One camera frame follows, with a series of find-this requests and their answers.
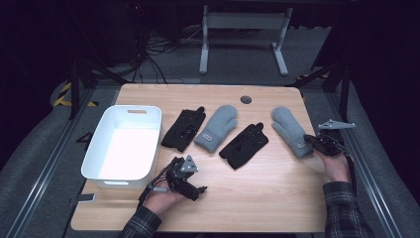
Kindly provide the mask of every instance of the gray carpet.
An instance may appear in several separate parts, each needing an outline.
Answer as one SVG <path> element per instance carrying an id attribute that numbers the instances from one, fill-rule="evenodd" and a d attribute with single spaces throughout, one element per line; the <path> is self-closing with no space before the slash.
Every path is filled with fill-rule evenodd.
<path id="1" fill-rule="evenodd" d="M 294 82 L 297 75 L 310 72 L 310 67 L 324 42 L 329 29 L 291 29 L 287 32 L 283 45 L 283 56 L 289 69 L 289 76 L 280 76 L 275 63 L 270 43 L 275 42 L 276 32 L 260 31 L 243 33 L 223 31 L 213 33 L 210 41 L 208 73 L 198 73 L 201 45 L 199 38 L 171 53 L 161 53 L 152 57 L 161 68 L 169 83 L 201 84 L 253 84 L 282 86 Z M 118 71 L 124 66 L 113 68 Z M 132 79 L 133 74 L 125 75 Z M 161 75 L 145 61 L 136 74 L 135 82 L 162 83 Z M 316 80 L 301 88 L 306 99 L 306 108 L 317 130 L 318 124 L 329 119 L 336 119 L 327 95 L 320 89 L 321 80 Z M 89 98 L 98 101 L 97 107 L 86 107 L 77 123 L 73 125 L 67 144 L 63 147 L 62 157 L 58 158 L 52 170 L 51 179 L 47 179 L 47 189 L 35 204 L 33 213 L 29 213 L 28 222 L 24 223 L 21 237 L 112 237 L 116 232 L 80 232 L 67 227 L 71 218 L 72 206 L 69 200 L 78 195 L 84 178 L 80 173 L 84 158 L 84 144 L 76 140 L 88 132 L 93 132 L 104 110 L 113 104 L 119 85 L 108 79 L 99 81 L 97 89 Z M 56 143 L 68 126 L 70 108 L 55 107 L 11 157 L 0 173 L 0 237 L 6 237 L 21 207 L 25 204 L 38 176 L 45 164 L 51 159 Z M 356 123 L 352 129 L 358 146 L 367 158 L 367 165 L 377 186 L 388 205 L 389 213 L 395 220 L 400 235 L 395 237 L 420 237 L 420 208 L 405 187 L 389 161 L 380 141 L 376 137 L 368 118 L 360 105 L 357 93 L 351 88 L 349 98 L 349 121 Z M 376 237 L 387 237 L 380 211 L 373 205 L 369 191 L 358 177 L 358 199 L 364 216 L 375 232 Z M 308 234 L 297 234 L 308 237 Z"/>

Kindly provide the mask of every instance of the gray mitten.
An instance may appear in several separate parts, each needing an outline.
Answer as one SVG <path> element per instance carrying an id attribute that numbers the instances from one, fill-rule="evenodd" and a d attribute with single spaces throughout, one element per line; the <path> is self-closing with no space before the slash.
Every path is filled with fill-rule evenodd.
<path id="1" fill-rule="evenodd" d="M 238 124 L 236 117 L 237 110 L 235 107 L 230 105 L 219 107 L 204 130 L 194 139 L 194 144 L 210 153 L 214 153 L 228 133 Z"/>
<path id="2" fill-rule="evenodd" d="M 283 138 L 294 155 L 301 159 L 313 153 L 312 145 L 305 142 L 305 131 L 286 107 L 276 107 L 272 110 L 272 128 Z"/>

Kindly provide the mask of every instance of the plaid sleeve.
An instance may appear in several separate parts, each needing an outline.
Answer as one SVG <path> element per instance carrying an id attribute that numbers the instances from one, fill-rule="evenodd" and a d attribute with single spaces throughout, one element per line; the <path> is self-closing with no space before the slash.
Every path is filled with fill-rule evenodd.
<path id="1" fill-rule="evenodd" d="M 334 181 L 324 184 L 323 188 L 327 205 L 325 237 L 374 237 L 359 211 L 350 183 Z"/>
<path id="2" fill-rule="evenodd" d="M 152 238 L 160 224 L 156 214 L 141 206 L 116 238 Z"/>

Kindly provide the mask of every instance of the mitten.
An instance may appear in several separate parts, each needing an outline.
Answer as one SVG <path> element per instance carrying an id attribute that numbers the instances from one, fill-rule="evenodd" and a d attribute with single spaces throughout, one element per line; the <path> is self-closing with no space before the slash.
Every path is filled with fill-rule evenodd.
<path id="1" fill-rule="evenodd" d="M 284 142 L 291 148 L 294 155 L 304 158 L 313 153 L 312 145 L 306 143 L 303 135 L 305 131 L 286 107 L 277 107 L 272 110 L 272 128 L 281 136 Z"/>
<path id="2" fill-rule="evenodd" d="M 204 130 L 194 139 L 194 144 L 210 153 L 214 153 L 228 133 L 238 124 L 235 119 L 236 116 L 237 110 L 235 107 L 230 105 L 219 107 Z"/>
<path id="3" fill-rule="evenodd" d="M 227 159 L 232 169 L 236 170 L 246 164 L 267 143 L 268 137 L 263 133 L 263 123 L 251 124 L 223 148 L 219 156 Z"/>
<path id="4" fill-rule="evenodd" d="M 194 139 L 205 118 L 204 107 L 199 107 L 196 111 L 182 110 L 160 144 L 183 152 Z"/>

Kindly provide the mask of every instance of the person's hand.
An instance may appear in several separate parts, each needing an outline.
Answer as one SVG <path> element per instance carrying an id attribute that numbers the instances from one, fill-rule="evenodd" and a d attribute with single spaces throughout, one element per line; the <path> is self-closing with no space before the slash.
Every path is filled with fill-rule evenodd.
<path id="1" fill-rule="evenodd" d="M 164 180 L 157 184 L 159 187 L 169 188 Z M 174 205 L 185 200 L 186 197 L 173 191 L 151 191 L 143 206 L 156 215 L 161 215 Z"/>
<path id="2" fill-rule="evenodd" d="M 316 150 L 315 154 L 321 158 L 324 163 L 325 173 L 327 174 L 330 181 L 346 181 L 351 182 L 351 176 L 349 171 L 349 164 L 343 152 L 335 157 L 329 157 L 323 155 L 321 152 Z"/>

